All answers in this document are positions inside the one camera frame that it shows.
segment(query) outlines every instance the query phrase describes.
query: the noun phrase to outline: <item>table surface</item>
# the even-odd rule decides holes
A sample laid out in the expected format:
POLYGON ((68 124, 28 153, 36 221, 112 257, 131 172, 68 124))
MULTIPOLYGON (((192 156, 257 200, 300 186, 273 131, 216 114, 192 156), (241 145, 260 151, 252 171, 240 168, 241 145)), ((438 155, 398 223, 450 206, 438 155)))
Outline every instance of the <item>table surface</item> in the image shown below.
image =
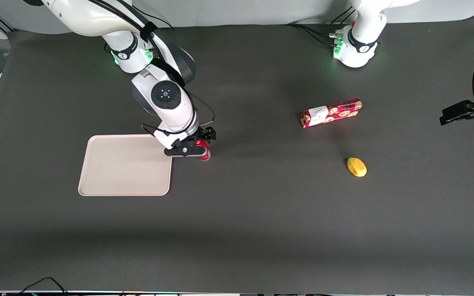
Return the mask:
POLYGON ((78 194, 91 136, 158 123, 103 40, 9 36, 0 290, 474 295, 474 121, 438 121, 472 99, 474 18, 390 24, 361 69, 296 28, 165 33, 219 139, 208 163, 173 161, 164 197, 78 194), (356 96, 358 116, 301 129, 302 110, 356 96))

